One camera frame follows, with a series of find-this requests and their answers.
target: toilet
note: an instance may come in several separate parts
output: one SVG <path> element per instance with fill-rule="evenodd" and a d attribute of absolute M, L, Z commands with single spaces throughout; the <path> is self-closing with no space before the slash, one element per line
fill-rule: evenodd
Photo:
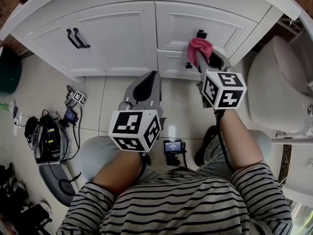
<path fill-rule="evenodd" d="M 312 136 L 313 92 L 289 44 L 275 36 L 255 57 L 247 79 L 252 121 L 285 133 Z"/>

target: gray pants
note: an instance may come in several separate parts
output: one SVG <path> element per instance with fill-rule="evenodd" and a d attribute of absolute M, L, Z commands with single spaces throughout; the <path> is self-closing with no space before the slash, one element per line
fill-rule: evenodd
<path fill-rule="evenodd" d="M 271 152 L 270 138 L 261 131 L 250 130 L 250 134 L 259 144 L 264 160 L 266 160 Z M 103 166 L 107 165 L 116 157 L 118 152 L 119 149 L 108 137 L 95 137 L 87 140 L 82 145 L 78 154 L 82 174 L 88 181 L 91 181 Z M 208 145 L 204 154 L 204 162 L 205 164 L 196 170 L 196 173 L 200 176 L 215 176 L 227 180 L 230 179 L 232 172 L 225 163 L 224 155 L 217 136 Z M 147 165 L 143 174 L 138 179 L 137 184 L 140 185 L 146 181 L 151 181 L 161 175 L 161 173 Z"/>

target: small screen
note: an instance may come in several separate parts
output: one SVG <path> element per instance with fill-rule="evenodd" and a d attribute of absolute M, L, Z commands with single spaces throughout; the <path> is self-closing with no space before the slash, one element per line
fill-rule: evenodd
<path fill-rule="evenodd" d="M 181 151 L 181 142 L 165 143 L 165 152 Z"/>
<path fill-rule="evenodd" d="M 67 110 L 67 111 L 65 112 L 65 117 L 66 117 L 67 119 L 69 119 L 71 122 L 74 122 L 74 121 L 75 121 L 76 116 L 77 116 L 77 115 L 76 115 L 74 112 L 70 111 L 70 110 Z"/>

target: electronic device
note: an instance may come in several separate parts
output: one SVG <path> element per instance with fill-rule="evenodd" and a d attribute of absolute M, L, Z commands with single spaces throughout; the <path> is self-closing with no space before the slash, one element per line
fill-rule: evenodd
<path fill-rule="evenodd" d="M 182 154 L 184 164 L 187 167 L 185 146 L 186 143 L 182 142 L 181 139 L 164 141 L 164 155 L 166 158 L 166 164 L 170 166 L 179 166 L 180 161 L 176 157 L 176 154 Z"/>
<path fill-rule="evenodd" d="M 66 119 L 67 122 L 71 123 L 72 125 L 75 125 L 78 120 L 77 113 L 69 109 L 67 109 L 67 111 L 65 112 L 64 118 Z"/>

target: striped shirt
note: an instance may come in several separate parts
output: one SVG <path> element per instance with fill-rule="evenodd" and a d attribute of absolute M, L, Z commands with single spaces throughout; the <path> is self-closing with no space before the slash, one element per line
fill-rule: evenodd
<path fill-rule="evenodd" d="M 291 233 L 289 206 L 263 163 L 236 171 L 230 182 L 172 170 L 118 198 L 86 183 L 57 234 L 248 234 L 252 220 L 275 235 Z"/>

